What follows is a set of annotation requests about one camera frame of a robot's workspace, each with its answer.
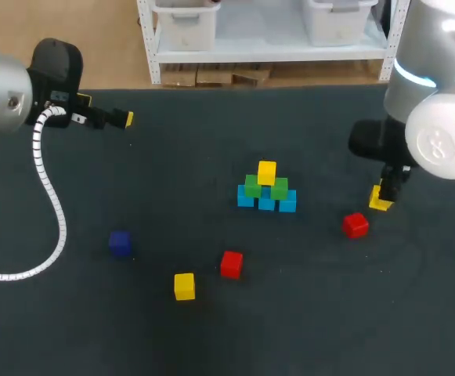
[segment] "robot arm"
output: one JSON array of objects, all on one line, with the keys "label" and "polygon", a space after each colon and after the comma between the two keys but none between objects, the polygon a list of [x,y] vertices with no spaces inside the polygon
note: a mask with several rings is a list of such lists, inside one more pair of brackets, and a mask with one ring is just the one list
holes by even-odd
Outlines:
[{"label": "robot arm", "polygon": [[63,108],[65,115],[51,117],[49,127],[66,128],[71,119],[96,129],[106,123],[128,127],[132,112],[106,112],[92,107],[90,96],[78,94],[82,70],[78,48],[52,38],[39,42],[28,68],[0,55],[0,131],[13,131],[22,124],[35,125],[50,106]]},{"label": "robot arm", "polygon": [[349,149],[385,163],[379,198],[396,201],[409,168],[455,179],[455,0],[412,0],[384,121],[354,125]]}]

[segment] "block pyramid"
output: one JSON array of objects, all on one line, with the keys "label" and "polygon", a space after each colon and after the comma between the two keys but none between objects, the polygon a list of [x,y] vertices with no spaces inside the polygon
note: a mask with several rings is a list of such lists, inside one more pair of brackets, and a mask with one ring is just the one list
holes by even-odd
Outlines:
[{"label": "block pyramid", "polygon": [[258,210],[274,211],[279,202],[280,212],[297,211],[297,191],[288,189],[288,178],[276,177],[276,162],[260,161],[257,175],[246,175],[244,184],[237,187],[237,206],[253,208],[258,200]]}]

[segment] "blue block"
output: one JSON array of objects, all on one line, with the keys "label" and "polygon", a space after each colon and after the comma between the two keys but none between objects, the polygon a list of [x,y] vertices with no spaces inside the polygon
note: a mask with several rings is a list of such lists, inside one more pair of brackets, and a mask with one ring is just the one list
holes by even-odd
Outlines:
[{"label": "blue block", "polygon": [[110,233],[109,249],[114,256],[130,256],[132,254],[130,233],[128,231],[113,231]]},{"label": "blue block", "polygon": [[255,199],[244,195],[244,184],[237,186],[237,206],[238,208],[253,208]]},{"label": "blue block", "polygon": [[280,212],[295,213],[296,211],[297,211],[297,191],[288,190],[287,199],[280,201]]},{"label": "blue block", "polygon": [[258,210],[271,210],[276,207],[276,201],[271,200],[271,189],[268,186],[262,187],[262,197],[258,199]]}]

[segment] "white cable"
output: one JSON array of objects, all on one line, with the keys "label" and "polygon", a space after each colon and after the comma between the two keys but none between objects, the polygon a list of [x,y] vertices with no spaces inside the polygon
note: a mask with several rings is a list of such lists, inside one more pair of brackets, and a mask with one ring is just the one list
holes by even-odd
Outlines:
[{"label": "white cable", "polygon": [[65,115],[66,112],[62,107],[50,107],[41,112],[36,125],[34,126],[34,133],[32,136],[32,154],[34,155],[34,163],[36,164],[36,169],[38,170],[39,179],[41,179],[42,185],[45,187],[46,193],[49,196],[49,199],[52,202],[53,209],[55,209],[56,220],[58,221],[59,227],[59,238],[56,248],[53,253],[44,261],[40,266],[28,270],[23,273],[16,274],[0,274],[0,281],[11,281],[11,280],[24,280],[43,272],[48,269],[60,256],[62,253],[63,247],[65,246],[65,241],[67,239],[67,224],[65,222],[65,216],[63,215],[62,205],[60,205],[60,200],[56,196],[55,190],[53,189],[52,184],[50,183],[48,176],[46,175],[45,166],[43,165],[42,155],[41,155],[41,134],[42,129],[45,126],[45,122],[51,116]]}]

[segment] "wooden floor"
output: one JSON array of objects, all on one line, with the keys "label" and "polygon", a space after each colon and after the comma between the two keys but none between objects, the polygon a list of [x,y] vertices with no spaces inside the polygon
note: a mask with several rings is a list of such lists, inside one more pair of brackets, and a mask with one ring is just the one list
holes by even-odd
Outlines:
[{"label": "wooden floor", "polygon": [[[54,37],[82,52],[83,89],[154,89],[136,0],[0,0],[0,52],[29,65],[35,45]],[[264,86],[372,84],[379,62],[279,63]]]}]

